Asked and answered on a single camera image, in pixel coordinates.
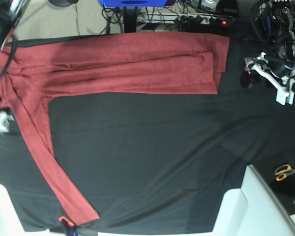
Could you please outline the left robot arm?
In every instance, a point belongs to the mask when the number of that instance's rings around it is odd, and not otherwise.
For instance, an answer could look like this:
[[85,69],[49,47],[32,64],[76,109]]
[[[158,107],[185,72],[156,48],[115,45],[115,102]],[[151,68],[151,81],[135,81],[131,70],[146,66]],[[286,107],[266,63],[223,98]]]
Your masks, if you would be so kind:
[[295,0],[259,0],[251,8],[250,22],[266,51],[245,58],[240,80],[249,88],[263,77],[276,88],[276,102],[293,104],[295,93]]

